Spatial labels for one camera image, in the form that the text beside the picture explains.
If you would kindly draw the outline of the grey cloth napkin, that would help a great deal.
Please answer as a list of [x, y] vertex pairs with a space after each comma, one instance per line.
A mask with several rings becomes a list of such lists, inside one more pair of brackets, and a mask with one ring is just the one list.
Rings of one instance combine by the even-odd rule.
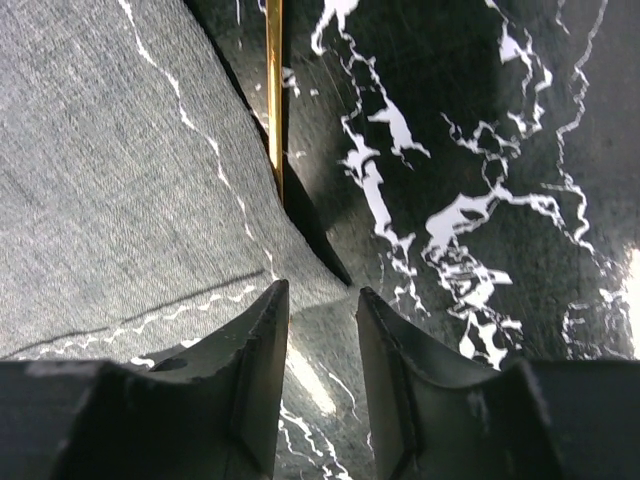
[[148, 371], [289, 285], [273, 476], [371, 479], [358, 293], [186, 1], [1, 5], [1, 366]]

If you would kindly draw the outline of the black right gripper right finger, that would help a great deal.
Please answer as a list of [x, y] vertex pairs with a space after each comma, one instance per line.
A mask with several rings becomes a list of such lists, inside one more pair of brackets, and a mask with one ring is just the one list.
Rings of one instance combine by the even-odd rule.
[[635, 479], [639, 365], [451, 350], [360, 291], [358, 336], [381, 479]]

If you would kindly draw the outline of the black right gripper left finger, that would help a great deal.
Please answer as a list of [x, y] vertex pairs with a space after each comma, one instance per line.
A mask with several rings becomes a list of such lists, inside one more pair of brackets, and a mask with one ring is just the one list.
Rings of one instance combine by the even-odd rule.
[[1, 366], [5, 479], [269, 479], [289, 285], [148, 371], [110, 361]]

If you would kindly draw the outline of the gold spoon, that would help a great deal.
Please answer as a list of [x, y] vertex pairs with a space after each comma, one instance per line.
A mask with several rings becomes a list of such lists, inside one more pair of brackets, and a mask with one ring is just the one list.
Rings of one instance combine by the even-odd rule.
[[283, 112], [282, 112], [282, 27], [283, 1], [266, 0], [266, 66], [269, 158], [278, 196], [284, 202]]

